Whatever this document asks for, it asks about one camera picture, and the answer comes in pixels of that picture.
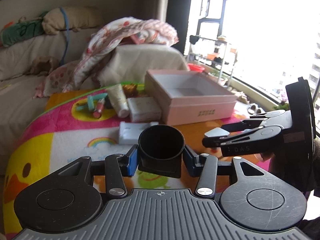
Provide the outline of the beige pillow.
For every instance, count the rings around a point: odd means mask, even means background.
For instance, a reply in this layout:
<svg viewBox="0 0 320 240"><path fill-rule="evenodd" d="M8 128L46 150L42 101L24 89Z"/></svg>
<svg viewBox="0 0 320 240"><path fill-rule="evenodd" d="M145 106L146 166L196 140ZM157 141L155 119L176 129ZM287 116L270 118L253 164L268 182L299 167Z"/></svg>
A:
<svg viewBox="0 0 320 240"><path fill-rule="evenodd" d="M62 30L78 31L99 27L104 23L101 12L94 7L59 7L49 11L42 21L46 34L57 35Z"/></svg>

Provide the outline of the white foam tray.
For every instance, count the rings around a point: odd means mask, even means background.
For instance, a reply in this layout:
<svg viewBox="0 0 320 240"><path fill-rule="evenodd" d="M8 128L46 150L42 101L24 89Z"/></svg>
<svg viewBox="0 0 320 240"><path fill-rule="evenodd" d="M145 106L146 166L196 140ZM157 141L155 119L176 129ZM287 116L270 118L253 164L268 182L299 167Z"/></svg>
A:
<svg viewBox="0 0 320 240"><path fill-rule="evenodd" d="M158 125L158 122L148 123L131 123L122 121L119 125L119 139L120 145L134 145L138 144L140 134L147 128Z"/></svg>

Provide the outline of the white adapter box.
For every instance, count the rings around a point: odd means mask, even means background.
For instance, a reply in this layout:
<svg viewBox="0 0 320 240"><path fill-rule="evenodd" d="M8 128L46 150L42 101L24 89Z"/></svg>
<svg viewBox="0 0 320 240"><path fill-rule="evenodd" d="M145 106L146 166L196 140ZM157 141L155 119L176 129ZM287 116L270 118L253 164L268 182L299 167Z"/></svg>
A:
<svg viewBox="0 0 320 240"><path fill-rule="evenodd" d="M131 122L159 121L162 110L153 97L128 98Z"/></svg>

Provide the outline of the cream lotion tube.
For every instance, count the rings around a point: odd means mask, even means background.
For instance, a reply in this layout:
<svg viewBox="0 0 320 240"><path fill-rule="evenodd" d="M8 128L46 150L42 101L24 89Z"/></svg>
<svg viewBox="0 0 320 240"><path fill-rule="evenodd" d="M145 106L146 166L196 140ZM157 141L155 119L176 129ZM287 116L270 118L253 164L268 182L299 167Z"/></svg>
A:
<svg viewBox="0 0 320 240"><path fill-rule="evenodd" d="M106 89L108 98L119 118L126 118L129 116L129 106L121 84L117 84Z"/></svg>

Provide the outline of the colourful cartoon play mat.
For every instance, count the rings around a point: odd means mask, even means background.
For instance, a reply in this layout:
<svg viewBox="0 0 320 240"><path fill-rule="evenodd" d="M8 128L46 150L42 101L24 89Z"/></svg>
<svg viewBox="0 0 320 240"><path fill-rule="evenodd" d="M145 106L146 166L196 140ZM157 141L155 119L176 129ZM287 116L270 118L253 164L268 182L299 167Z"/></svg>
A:
<svg viewBox="0 0 320 240"><path fill-rule="evenodd" d="M21 230L14 213L14 200L21 190L55 170L78 159L90 156L93 161L104 160L107 155L126 153L131 145L118 144L120 122L129 118L118 118L114 109L104 109L100 119L87 111L76 111L75 107L86 101L89 90L54 94L50 97L46 111L29 124L14 145L4 177L2 207L4 235L12 239ZM195 124L175 126L181 131L185 143L197 153L209 153L223 158L220 150L202 146L203 134L224 124L239 122L249 117L248 105L237 102L230 118ZM128 190L136 188L195 189L197 179L191 178L182 165L180 179L157 176L136 171L131 178L124 178Z"/></svg>

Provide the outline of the green plush pillow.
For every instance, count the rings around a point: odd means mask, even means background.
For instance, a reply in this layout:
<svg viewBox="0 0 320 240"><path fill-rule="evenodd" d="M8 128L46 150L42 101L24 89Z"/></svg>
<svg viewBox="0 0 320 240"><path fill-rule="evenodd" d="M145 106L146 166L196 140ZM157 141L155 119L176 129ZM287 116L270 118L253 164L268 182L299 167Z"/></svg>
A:
<svg viewBox="0 0 320 240"><path fill-rule="evenodd" d="M42 21L48 11L39 17L26 19L21 17L17 23L10 22L1 30L1 47L10 47L13 44L45 34Z"/></svg>

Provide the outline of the beige covered sofa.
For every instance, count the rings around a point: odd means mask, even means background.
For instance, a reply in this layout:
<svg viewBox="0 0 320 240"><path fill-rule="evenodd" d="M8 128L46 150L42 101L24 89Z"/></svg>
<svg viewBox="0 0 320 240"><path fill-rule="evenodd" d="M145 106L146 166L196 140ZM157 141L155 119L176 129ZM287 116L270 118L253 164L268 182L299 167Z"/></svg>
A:
<svg viewBox="0 0 320 240"><path fill-rule="evenodd" d="M26 126L44 111L45 99L32 97L46 75L59 67L63 51L65 61L80 59L95 28L40 35L10 47L1 47L1 175L5 174L13 145Z"/></svg>

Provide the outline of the floral pink blanket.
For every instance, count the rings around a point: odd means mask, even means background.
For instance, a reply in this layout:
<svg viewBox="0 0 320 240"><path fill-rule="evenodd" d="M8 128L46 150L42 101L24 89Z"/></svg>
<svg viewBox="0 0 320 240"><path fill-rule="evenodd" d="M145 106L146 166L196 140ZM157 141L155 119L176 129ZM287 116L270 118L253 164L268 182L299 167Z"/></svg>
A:
<svg viewBox="0 0 320 240"><path fill-rule="evenodd" d="M173 46L178 42L176 29L161 20L124 17L112 21L95 33L80 60L58 67L36 87L33 98L77 90L98 70L98 63L118 46L125 44L159 44Z"/></svg>

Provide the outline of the black cylindrical cup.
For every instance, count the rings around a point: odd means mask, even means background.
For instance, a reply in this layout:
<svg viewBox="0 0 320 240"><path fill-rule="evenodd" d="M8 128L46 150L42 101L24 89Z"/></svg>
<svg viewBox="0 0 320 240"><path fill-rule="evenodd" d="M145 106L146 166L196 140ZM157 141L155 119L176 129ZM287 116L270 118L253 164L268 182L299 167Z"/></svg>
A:
<svg viewBox="0 0 320 240"><path fill-rule="evenodd" d="M185 139L178 129L168 125L151 126L138 139L138 169L159 176L180 178L184 147Z"/></svg>

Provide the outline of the teal plastic clip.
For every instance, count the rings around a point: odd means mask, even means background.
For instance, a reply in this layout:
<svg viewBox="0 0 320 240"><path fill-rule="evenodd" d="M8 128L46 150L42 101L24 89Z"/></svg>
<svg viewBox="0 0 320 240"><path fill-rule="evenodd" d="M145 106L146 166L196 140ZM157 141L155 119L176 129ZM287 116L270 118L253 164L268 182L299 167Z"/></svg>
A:
<svg viewBox="0 0 320 240"><path fill-rule="evenodd" d="M76 106L76 110L77 111L81 111L84 109L89 110L90 112L94 111L95 109L95 101L99 101L101 99L105 99L107 97L107 93L100 93L100 94L96 94L96 95L88 95L87 96L87 102L83 105L78 105Z"/></svg>

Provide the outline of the red plastic basin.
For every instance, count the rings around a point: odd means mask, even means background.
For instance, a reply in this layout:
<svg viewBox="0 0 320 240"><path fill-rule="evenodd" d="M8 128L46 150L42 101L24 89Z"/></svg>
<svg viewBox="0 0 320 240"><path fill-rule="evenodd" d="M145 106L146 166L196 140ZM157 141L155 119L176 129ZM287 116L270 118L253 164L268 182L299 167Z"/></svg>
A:
<svg viewBox="0 0 320 240"><path fill-rule="evenodd" d="M205 68L203 66L199 66L199 65L193 64L193 63L188 63L188 67L189 67L190 71L197 72L197 73L202 73L205 70Z"/></svg>

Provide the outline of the pair of slippers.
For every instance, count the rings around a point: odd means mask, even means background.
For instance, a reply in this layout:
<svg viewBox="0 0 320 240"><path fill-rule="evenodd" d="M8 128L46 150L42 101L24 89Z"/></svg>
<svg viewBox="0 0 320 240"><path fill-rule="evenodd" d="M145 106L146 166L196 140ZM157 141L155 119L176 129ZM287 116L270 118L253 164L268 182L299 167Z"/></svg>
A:
<svg viewBox="0 0 320 240"><path fill-rule="evenodd" d="M256 103L252 103L250 104L249 108L247 109L248 113L250 115L254 115L254 114L262 114L264 113L264 110L259 107Z"/></svg>

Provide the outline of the metal balcony shelf rack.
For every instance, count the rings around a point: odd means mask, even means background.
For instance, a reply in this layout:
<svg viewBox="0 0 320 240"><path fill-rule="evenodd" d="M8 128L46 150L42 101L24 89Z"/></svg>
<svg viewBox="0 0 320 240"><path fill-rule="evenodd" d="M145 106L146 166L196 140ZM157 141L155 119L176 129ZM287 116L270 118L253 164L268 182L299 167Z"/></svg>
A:
<svg viewBox="0 0 320 240"><path fill-rule="evenodd" d="M187 62L204 67L206 74L223 87L231 85L237 56L223 31L227 2L191 0L184 49Z"/></svg>

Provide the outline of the pink cardboard box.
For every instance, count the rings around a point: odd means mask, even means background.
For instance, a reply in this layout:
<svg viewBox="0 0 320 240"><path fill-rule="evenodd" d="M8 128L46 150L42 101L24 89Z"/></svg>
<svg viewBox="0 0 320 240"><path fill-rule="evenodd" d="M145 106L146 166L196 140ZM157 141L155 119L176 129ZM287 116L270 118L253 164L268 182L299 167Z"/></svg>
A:
<svg viewBox="0 0 320 240"><path fill-rule="evenodd" d="M205 75L186 70L148 70L144 90L170 126L231 117L237 97Z"/></svg>

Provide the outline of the pink lipstick tube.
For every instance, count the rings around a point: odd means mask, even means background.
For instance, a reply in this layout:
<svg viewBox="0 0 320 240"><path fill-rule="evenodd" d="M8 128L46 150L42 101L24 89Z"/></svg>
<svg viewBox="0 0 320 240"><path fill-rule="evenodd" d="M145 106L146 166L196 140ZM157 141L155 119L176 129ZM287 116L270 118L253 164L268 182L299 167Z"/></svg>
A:
<svg viewBox="0 0 320 240"><path fill-rule="evenodd" d="M102 112L103 112L103 109L104 109L104 104L105 104L105 99L104 98L99 99L97 101L97 104L95 105L95 108L94 108L94 111L93 111L93 116L96 119L100 119L101 118Z"/></svg>

